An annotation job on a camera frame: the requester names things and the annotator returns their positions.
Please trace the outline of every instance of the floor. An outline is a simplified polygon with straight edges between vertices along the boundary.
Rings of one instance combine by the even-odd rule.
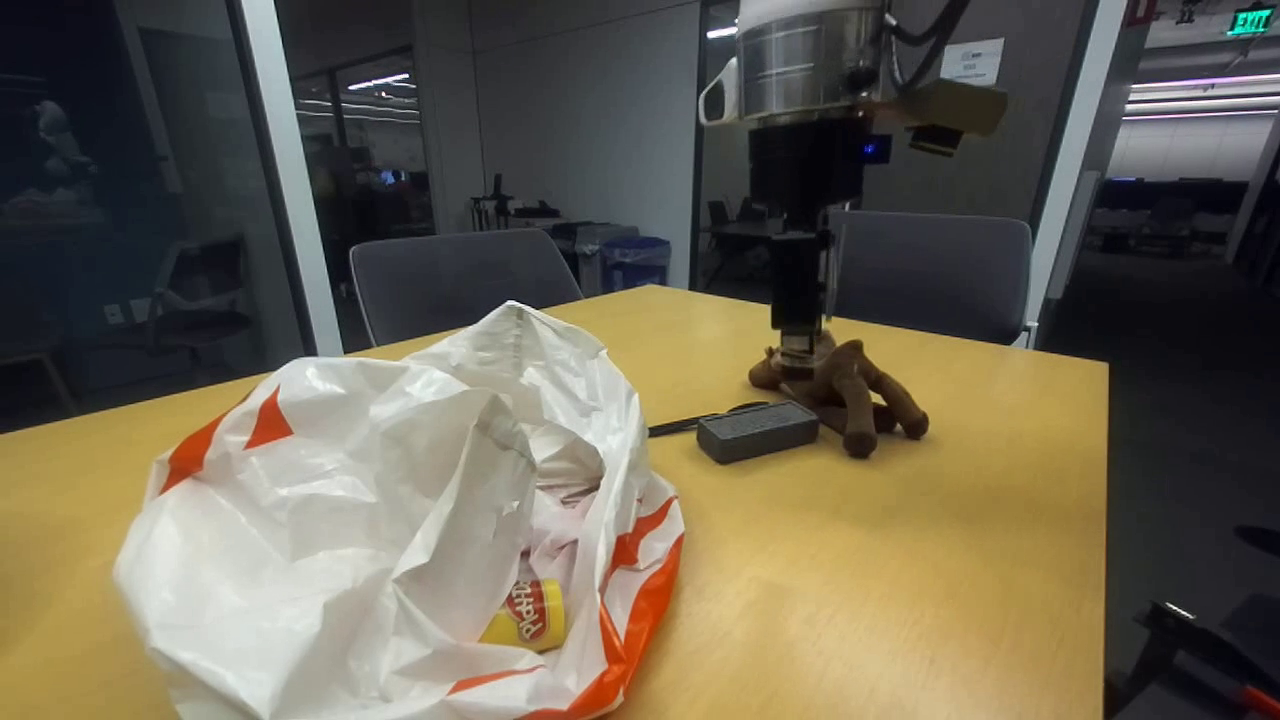
[[[1113,392],[1113,663],[1130,668],[1152,600],[1175,600],[1280,660],[1280,556],[1236,525],[1280,530],[1280,294],[1218,257],[1088,254],[1056,348],[1103,355]],[[1182,668],[1126,720],[1236,716]]]

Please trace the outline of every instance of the tabletop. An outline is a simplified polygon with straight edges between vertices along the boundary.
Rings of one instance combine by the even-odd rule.
[[[767,309],[636,287],[557,309],[650,426],[755,401]],[[933,412],[847,459],[647,443],[686,539],[614,716],[1100,716],[1106,367],[833,320]],[[426,340],[377,348],[404,355]],[[250,382],[0,435],[0,695],[10,716],[171,716],[113,588],[155,453]]]

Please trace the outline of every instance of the office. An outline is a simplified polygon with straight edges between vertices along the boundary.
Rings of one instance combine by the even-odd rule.
[[[698,227],[712,223],[705,218],[709,200],[736,203],[749,192],[738,175],[712,182],[709,155],[730,155],[717,148],[730,144],[730,135],[694,133],[693,123],[694,94],[717,73],[698,65],[698,52],[709,52],[698,48],[698,31],[709,24],[694,5],[590,5],[590,11],[579,11],[575,5],[379,5],[379,11],[358,11],[358,20],[377,20],[371,30],[358,20],[336,24],[344,30],[336,37],[348,48],[319,37],[310,58],[291,58],[302,48],[306,31],[327,24],[306,24],[302,11],[306,5],[278,8],[278,16],[296,16],[296,24],[283,24],[289,75],[296,89],[319,81],[310,117],[301,97],[291,97],[289,110],[301,119],[296,166],[316,167],[323,155],[323,144],[306,144],[306,130],[327,123],[330,135],[348,133],[348,144],[336,148],[358,148],[362,133],[367,155],[355,151],[355,166],[367,192],[355,189],[355,195],[362,192],[358,200],[371,211],[355,219],[388,219],[390,210],[399,218],[388,223],[399,227],[472,227],[476,195],[506,192],[559,210],[559,219],[598,219],[663,235],[672,242],[672,286],[698,287],[705,257],[694,250],[705,246]],[[1017,86],[1017,105],[1008,113],[1017,133],[974,139],[952,162],[918,155],[906,148],[906,135],[894,135],[894,166],[868,167],[868,203],[933,211],[969,210],[1032,219],[1043,211],[1060,117],[1036,110],[1068,110],[1068,81],[1060,81],[1060,68],[1088,45],[1084,37],[1072,42],[1060,31],[1072,16],[1028,24],[1032,8],[1025,8],[1028,16],[999,16],[992,5],[974,5],[970,11],[983,20],[974,31],[1017,37],[1008,45],[1008,58],[1020,61],[1020,73],[1008,75]],[[93,37],[93,30],[115,30],[124,16],[131,16],[131,30],[140,31],[136,42],[124,31],[124,42],[94,42],[94,48],[113,58],[113,65],[94,68],[98,75],[73,73],[73,81],[57,75],[53,89],[39,89],[33,75],[10,81],[10,94],[22,99],[14,110],[29,110],[46,94],[113,89],[118,75],[151,75],[136,89],[136,99],[113,99],[115,94],[98,94],[86,105],[66,99],[66,123],[80,133],[80,155],[86,155],[86,166],[77,166],[80,182],[43,182],[43,192],[22,200],[29,210],[14,203],[20,211],[2,211],[10,254],[29,257],[33,268],[57,268],[46,278],[14,278],[22,278],[20,295],[39,295],[37,287],[43,287],[57,306],[39,309],[66,315],[53,360],[73,404],[108,408],[220,376],[268,371],[278,360],[316,348],[353,348],[358,315],[353,295],[338,294],[338,278],[330,278],[344,254],[330,254],[323,231],[302,231],[289,210],[289,195],[310,200],[338,189],[323,189],[316,174],[306,174],[306,192],[289,184],[275,189],[283,151],[261,148],[264,133],[283,148],[275,135],[283,123],[261,130],[256,119],[283,110],[250,99],[250,86],[264,89],[264,75],[242,65],[241,45],[241,52],[229,52],[229,20],[220,11],[193,16],[169,5],[113,5],[73,30]],[[1046,37],[1056,42],[1056,61],[1036,65]],[[353,86],[404,73],[379,68],[379,61],[395,61],[395,52],[406,52],[410,61],[414,148],[367,135],[367,117],[404,119],[404,110],[358,110],[362,119],[353,113],[348,123],[338,123],[336,110],[344,99],[330,105],[330,97],[323,97],[323,86],[344,86],[338,94],[353,94]],[[983,175],[983,184],[949,182],[952,174]],[[66,218],[57,227],[39,223],[39,211],[46,218],[53,210]],[[319,210],[310,223],[344,223],[338,211],[344,210],[336,203],[330,218]],[[222,338],[207,340],[216,352],[151,352],[144,345],[148,333],[140,327],[148,327],[151,286],[169,268],[176,242],[220,235],[232,235],[222,246],[229,257],[249,254],[250,327],[242,333],[242,315],[229,315]],[[14,384],[33,404],[64,412],[46,367],[33,366],[14,371]]]

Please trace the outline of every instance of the wooden table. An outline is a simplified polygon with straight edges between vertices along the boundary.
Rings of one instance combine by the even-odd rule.
[[[767,309],[641,287],[557,309],[642,418],[730,408]],[[647,456],[684,501],[672,617],[621,716],[1100,716],[1106,367],[834,320],[933,412],[858,464],[814,449],[719,467]],[[2,716],[171,716],[113,560],[161,449],[250,382],[0,435]]]

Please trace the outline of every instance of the white plastic bag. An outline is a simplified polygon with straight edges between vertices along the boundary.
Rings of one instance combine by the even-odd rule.
[[[481,644],[548,535],[564,649]],[[406,360],[272,371],[151,467],[115,584],[180,716],[598,716],[681,535],[605,345],[504,306]]]

